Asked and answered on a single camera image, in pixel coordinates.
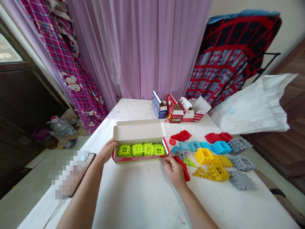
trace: green toy piece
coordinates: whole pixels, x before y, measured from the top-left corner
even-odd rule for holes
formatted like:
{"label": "green toy piece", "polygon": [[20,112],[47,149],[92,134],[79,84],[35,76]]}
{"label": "green toy piece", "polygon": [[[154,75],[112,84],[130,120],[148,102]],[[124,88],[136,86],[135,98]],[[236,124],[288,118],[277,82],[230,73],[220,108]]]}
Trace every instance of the green toy piece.
{"label": "green toy piece", "polygon": [[183,161],[184,164],[188,165],[188,166],[191,166],[191,167],[195,167],[197,168],[197,165],[195,165],[191,159],[189,159],[188,157]]}
{"label": "green toy piece", "polygon": [[126,145],[121,145],[119,147],[119,151],[118,151],[118,155],[119,157],[131,157],[131,147],[130,145],[126,144]]}
{"label": "green toy piece", "polygon": [[155,155],[154,146],[152,143],[145,143],[143,146],[144,146],[144,156]]}
{"label": "green toy piece", "polygon": [[161,143],[154,144],[155,155],[165,154],[165,148]]}
{"label": "green toy piece", "polygon": [[132,146],[132,155],[133,156],[143,156],[144,147],[142,143],[137,143]]}

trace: red plastic piece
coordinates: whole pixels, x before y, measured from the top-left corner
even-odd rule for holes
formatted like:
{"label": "red plastic piece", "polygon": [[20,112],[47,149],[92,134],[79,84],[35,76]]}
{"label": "red plastic piece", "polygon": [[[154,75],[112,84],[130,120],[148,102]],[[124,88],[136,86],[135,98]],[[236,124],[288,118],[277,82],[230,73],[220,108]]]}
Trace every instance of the red plastic piece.
{"label": "red plastic piece", "polygon": [[209,133],[205,136],[205,138],[210,144],[214,144],[217,141],[222,141],[218,134],[215,133]]}
{"label": "red plastic piece", "polygon": [[179,157],[177,157],[176,155],[173,156],[173,158],[176,160],[176,162],[178,162],[178,163],[182,166],[185,181],[186,181],[186,182],[190,181],[191,178],[190,178],[190,175],[188,174],[186,165],[185,165],[185,164],[179,159]]}
{"label": "red plastic piece", "polygon": [[227,132],[222,132],[218,136],[225,142],[229,142],[233,139],[232,135]]}
{"label": "red plastic piece", "polygon": [[170,143],[171,145],[176,145],[176,140],[171,138],[171,139],[169,140],[169,143]]}
{"label": "red plastic piece", "polygon": [[173,136],[171,136],[172,139],[175,139],[177,141],[180,141],[180,142],[184,142],[186,141],[187,139],[189,139],[192,135],[187,132],[186,130],[183,130],[183,131],[180,131],[179,134],[175,134]]}

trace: white table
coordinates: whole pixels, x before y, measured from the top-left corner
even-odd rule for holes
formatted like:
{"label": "white table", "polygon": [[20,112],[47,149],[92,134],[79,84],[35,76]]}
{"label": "white table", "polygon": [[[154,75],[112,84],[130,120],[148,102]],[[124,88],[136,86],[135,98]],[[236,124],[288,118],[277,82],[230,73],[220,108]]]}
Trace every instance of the white table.
{"label": "white table", "polygon": [[[121,99],[81,150],[99,152],[113,134],[116,121],[157,118],[151,101]],[[199,123],[172,124],[163,119],[166,140],[186,129],[190,140],[205,141],[205,134],[221,130],[205,115]],[[238,191],[229,182],[213,182],[192,176],[193,190],[220,228],[299,228],[259,177],[247,173],[258,191]],[[55,208],[50,188],[19,229],[42,229]],[[55,228],[70,199],[62,205],[46,228]],[[170,184],[160,161],[117,165],[110,159],[104,167],[93,228],[190,228],[184,205]]]}

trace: small cardboard box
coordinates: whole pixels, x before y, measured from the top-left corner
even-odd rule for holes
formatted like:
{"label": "small cardboard box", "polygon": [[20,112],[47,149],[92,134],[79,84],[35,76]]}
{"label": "small cardboard box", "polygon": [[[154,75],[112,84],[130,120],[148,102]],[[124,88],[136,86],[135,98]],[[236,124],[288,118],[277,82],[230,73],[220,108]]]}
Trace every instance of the small cardboard box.
{"label": "small cardboard box", "polygon": [[159,99],[155,91],[152,92],[152,107],[156,112],[156,115],[159,119],[166,118],[167,115],[167,107],[165,104]]}
{"label": "small cardboard box", "polygon": [[167,118],[170,123],[180,123],[184,116],[183,110],[181,110],[180,106],[172,96],[172,94],[168,93],[166,97],[166,105],[167,105]]}
{"label": "small cardboard box", "polygon": [[191,100],[181,97],[178,105],[184,113],[182,122],[199,122],[211,109],[211,105],[202,96]]}
{"label": "small cardboard box", "polygon": [[164,136],[164,125],[157,119],[118,121],[117,125],[113,127],[113,139],[118,142],[119,146],[130,144],[132,147],[135,143],[162,143],[165,148],[165,154],[142,157],[119,157],[119,146],[117,146],[112,152],[112,158],[116,164],[161,159],[170,153]]}

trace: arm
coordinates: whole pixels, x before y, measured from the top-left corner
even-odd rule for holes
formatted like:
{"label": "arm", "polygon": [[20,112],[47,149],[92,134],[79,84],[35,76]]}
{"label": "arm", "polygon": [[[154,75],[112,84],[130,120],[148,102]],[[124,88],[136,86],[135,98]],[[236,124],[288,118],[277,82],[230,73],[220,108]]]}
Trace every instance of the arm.
{"label": "arm", "polygon": [[187,186],[182,166],[172,157],[163,158],[164,167],[167,175],[173,186],[180,195],[186,208],[188,217],[190,218],[192,228],[211,228],[218,229],[219,227],[209,216],[207,211],[196,198],[192,190]]}
{"label": "arm", "polygon": [[116,146],[117,142],[111,139],[96,156],[56,229],[92,227],[104,164],[109,160]]}

